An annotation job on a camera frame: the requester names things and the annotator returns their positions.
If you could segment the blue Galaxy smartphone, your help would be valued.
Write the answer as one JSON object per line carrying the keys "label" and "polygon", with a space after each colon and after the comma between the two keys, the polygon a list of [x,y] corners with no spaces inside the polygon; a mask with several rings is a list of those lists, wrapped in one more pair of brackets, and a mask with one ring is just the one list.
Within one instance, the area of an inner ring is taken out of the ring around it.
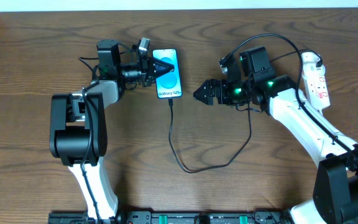
{"label": "blue Galaxy smartphone", "polygon": [[152,52],[153,57],[170,63],[174,70],[156,79],[157,98],[179,98],[183,95],[178,66],[177,51],[175,49],[157,49]]}

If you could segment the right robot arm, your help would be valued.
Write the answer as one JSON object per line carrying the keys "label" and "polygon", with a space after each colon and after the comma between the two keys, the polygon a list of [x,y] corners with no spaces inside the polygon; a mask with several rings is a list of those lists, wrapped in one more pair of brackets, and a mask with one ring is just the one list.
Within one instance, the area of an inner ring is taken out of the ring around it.
{"label": "right robot arm", "polygon": [[255,104],[286,127],[306,149],[318,172],[310,200],[287,211],[283,223],[355,223],[358,221],[358,143],[323,115],[329,98],[325,68],[314,52],[301,55],[305,90],[288,76],[276,76],[264,47],[220,61],[223,80],[206,80],[193,94],[206,105]]}

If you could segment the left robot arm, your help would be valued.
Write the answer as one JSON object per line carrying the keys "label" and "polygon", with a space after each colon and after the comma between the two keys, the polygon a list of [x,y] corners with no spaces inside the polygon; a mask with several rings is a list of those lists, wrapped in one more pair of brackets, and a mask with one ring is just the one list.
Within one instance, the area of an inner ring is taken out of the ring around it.
{"label": "left robot arm", "polygon": [[104,110],[122,98],[129,84],[147,87],[159,84],[163,75],[178,73],[176,50],[151,52],[149,47],[145,37],[132,47],[117,40],[100,40],[90,85],[52,96],[50,152],[76,177],[88,209],[50,213],[49,223],[126,223],[104,165],[108,146]]}

